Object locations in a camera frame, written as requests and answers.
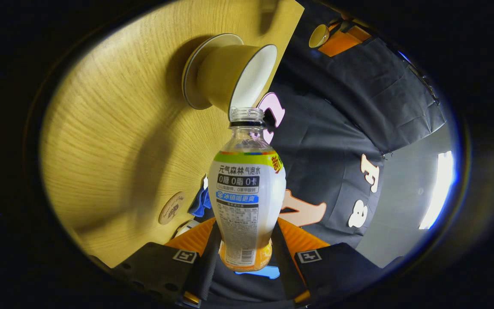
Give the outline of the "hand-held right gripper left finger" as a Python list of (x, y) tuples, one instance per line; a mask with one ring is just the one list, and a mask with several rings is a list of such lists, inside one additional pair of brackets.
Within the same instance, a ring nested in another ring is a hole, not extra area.
[(208, 298), (220, 245), (212, 218), (166, 244), (148, 242), (111, 272), (161, 303), (200, 307)]

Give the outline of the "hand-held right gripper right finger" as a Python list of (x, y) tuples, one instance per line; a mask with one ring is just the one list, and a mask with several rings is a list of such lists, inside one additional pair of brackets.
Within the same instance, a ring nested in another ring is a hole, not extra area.
[(281, 218), (272, 231), (272, 247), (286, 297), (296, 305), (347, 299), (404, 261), (399, 256), (379, 267), (349, 244), (327, 244)]

